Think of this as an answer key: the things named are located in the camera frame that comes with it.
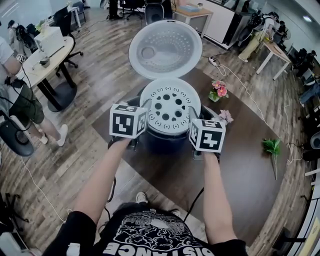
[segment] green plant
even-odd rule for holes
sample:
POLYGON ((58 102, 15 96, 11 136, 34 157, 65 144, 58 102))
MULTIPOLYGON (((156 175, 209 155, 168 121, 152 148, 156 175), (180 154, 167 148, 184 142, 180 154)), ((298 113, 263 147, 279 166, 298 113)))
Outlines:
POLYGON ((275 172, 274 177, 277 180, 277 159, 280 154, 280 139, 264 139, 262 141, 264 151, 270 153, 273 156, 275 172))
POLYGON ((45 23, 46 21, 44 19, 40 20, 40 22, 35 26, 35 30, 41 32, 42 29, 42 25, 45 23))

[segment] white cube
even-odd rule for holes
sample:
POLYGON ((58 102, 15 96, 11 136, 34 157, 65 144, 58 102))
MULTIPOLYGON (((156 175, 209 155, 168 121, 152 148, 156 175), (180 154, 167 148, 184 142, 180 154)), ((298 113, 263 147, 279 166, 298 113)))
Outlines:
POLYGON ((110 110, 110 135, 135 139, 146 130, 147 117, 147 108, 113 104, 110 110))
POLYGON ((220 153, 226 126, 219 121, 192 119, 189 140, 197 151, 220 153))

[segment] khaki pants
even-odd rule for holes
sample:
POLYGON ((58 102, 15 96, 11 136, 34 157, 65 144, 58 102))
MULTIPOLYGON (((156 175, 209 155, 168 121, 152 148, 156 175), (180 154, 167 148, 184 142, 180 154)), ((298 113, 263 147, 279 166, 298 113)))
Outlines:
POLYGON ((253 53, 253 51, 255 51, 257 49, 257 47, 260 45, 260 42, 263 41, 264 37, 265 37, 264 31, 256 32, 254 34, 253 38, 251 39, 250 43, 243 50, 243 52, 241 52, 241 54, 239 55, 239 58, 241 58, 243 60, 248 59, 250 57, 250 55, 253 53))

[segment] shorts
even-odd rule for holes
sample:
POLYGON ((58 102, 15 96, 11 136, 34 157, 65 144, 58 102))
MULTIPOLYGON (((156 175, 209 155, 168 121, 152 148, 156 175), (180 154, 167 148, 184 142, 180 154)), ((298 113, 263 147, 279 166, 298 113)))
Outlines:
POLYGON ((9 116, 16 116, 24 127, 30 121, 39 125, 45 119, 41 103, 27 85, 22 87, 20 95, 9 110, 9 116))

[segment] table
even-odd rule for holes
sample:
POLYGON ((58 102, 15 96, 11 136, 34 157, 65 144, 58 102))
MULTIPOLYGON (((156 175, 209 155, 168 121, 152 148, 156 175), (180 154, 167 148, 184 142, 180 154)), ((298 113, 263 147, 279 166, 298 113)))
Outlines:
POLYGON ((270 43, 266 40, 264 40, 262 42, 261 46, 266 46, 270 53, 269 55, 265 58, 264 62, 261 64, 261 66, 258 68, 258 70, 256 71, 257 74, 260 74, 260 72, 262 71, 262 69, 266 66, 266 64, 269 62, 269 60, 271 59, 271 57, 273 55, 278 56, 280 59, 285 61, 285 64, 283 65, 283 67, 279 70, 279 72, 273 77, 273 80, 276 80, 280 74, 287 68, 287 66, 291 63, 290 59, 288 58, 288 56, 273 42, 270 43))
MULTIPOLYGON (((278 195, 287 167, 289 151, 280 143, 277 158, 277 180, 270 155, 263 152, 262 140, 276 139, 276 134, 247 105, 232 93, 229 98, 212 102, 208 94, 212 79, 194 68, 181 77, 197 91, 201 103, 216 113, 229 110, 234 121, 227 125, 220 158, 221 175, 233 213, 233 227, 239 239, 250 246, 264 226, 278 195)), ((132 99, 147 84, 128 93, 122 100, 132 99)), ((93 128, 108 142, 110 110, 103 113, 93 128)), ((123 159, 152 186, 186 211, 204 186, 203 161, 192 160, 192 146, 185 142, 182 150, 172 155, 150 153, 143 140, 136 152, 127 150, 123 159)), ((203 221, 203 195, 192 213, 203 221)))
POLYGON ((77 93, 77 85, 72 80, 63 63, 64 59, 72 50, 74 40, 69 36, 65 36, 64 41, 64 47, 50 57, 50 65, 48 67, 44 68, 39 64, 39 61, 42 59, 39 49, 23 63, 23 68, 30 80, 30 84, 23 70, 17 74, 17 77, 23 79, 27 85, 31 85, 31 87, 38 86, 40 91, 48 99, 48 107, 52 112, 59 112, 68 107, 77 93), (61 68, 66 82, 59 84, 53 89, 46 77, 58 66, 61 68))
POLYGON ((203 38, 204 35, 205 35, 205 32, 206 32, 206 30, 208 28, 208 25, 209 25, 209 22, 211 20, 213 12, 210 11, 210 10, 207 10, 205 8, 202 8, 199 11, 191 12, 191 11, 186 11, 184 9, 181 9, 179 6, 177 6, 175 14, 185 17, 185 23, 187 23, 187 24, 190 24, 190 21, 193 18, 206 16, 206 21, 205 21, 205 24, 204 24, 204 27, 203 27, 203 30, 202 30, 202 33, 201 33, 201 38, 203 38))
POLYGON ((67 9, 69 12, 74 12, 76 23, 78 24, 78 27, 81 28, 81 23, 80 23, 80 19, 79 19, 79 15, 78 15, 78 7, 69 7, 68 6, 67 9))

